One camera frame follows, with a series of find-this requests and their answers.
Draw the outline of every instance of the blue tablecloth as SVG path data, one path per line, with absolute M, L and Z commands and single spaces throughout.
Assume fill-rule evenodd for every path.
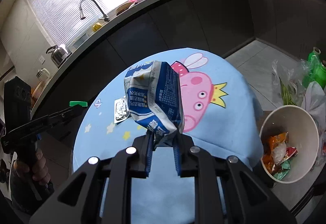
M 248 167 L 255 166 L 263 154 L 255 122 L 262 110 L 243 76 L 223 58 L 197 49 L 165 51 L 135 65 L 152 60 L 166 61 L 180 74 L 184 134 L 216 157 L 236 155 Z M 74 171 L 91 156 L 113 157 L 145 134 L 132 118 L 113 122 L 114 100 L 125 95 L 126 72 L 114 78 L 87 111 L 74 146 Z M 190 223 L 194 208 L 193 178 L 179 178 L 173 149 L 158 147 L 149 177 L 132 180 L 132 223 Z

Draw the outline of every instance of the plastic bag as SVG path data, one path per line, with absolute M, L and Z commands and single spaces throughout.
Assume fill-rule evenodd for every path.
M 283 141 L 282 143 L 278 144 L 278 146 L 272 151 L 272 158 L 274 163 L 276 165 L 280 164 L 285 155 L 286 155 L 286 144 Z
M 306 91 L 302 80 L 309 74 L 310 67 L 309 62 L 300 60 L 296 68 L 288 69 L 274 60 L 272 62 L 273 96 L 281 97 L 284 105 L 301 105 Z
M 319 133 L 319 151 L 317 153 L 316 165 L 320 165 L 325 159 L 323 146 L 326 139 L 326 95 L 316 81 L 310 82 L 301 108 L 305 109 L 312 116 L 317 125 Z

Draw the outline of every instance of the yellow crown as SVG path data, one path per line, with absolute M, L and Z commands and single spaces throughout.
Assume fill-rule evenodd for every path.
M 221 99 L 222 96 L 228 95 L 226 92 L 222 91 L 222 89 L 226 86 L 226 83 L 222 84 L 216 84 L 213 85 L 214 91 L 213 96 L 211 98 L 211 103 L 217 104 L 219 106 L 222 106 L 223 108 L 226 108 L 225 102 Z

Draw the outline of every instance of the pink cartoon pig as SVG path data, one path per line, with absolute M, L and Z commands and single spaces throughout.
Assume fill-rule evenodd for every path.
M 184 132 L 188 132 L 197 126 L 211 102 L 225 108 L 220 97 L 226 95 L 221 90 L 226 86 L 226 83 L 213 85 L 211 78 L 205 73 L 189 72 L 188 70 L 203 66 L 207 62 L 207 57 L 204 57 L 202 53 L 195 53 L 187 57 L 183 64 L 176 61 L 171 65 L 172 69 L 180 76 L 182 106 L 185 116 Z

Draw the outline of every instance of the foil packet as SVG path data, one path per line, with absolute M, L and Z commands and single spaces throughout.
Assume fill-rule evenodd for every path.
M 172 146 L 176 131 L 182 133 L 185 125 L 178 73 L 167 62 L 132 66 L 124 90 L 131 117 L 154 132 L 155 146 Z
M 126 97 L 115 100 L 115 117 L 114 122 L 120 123 L 130 116 Z
M 286 160 L 281 164 L 281 168 L 273 175 L 277 180 L 282 180 L 290 171 L 290 160 Z

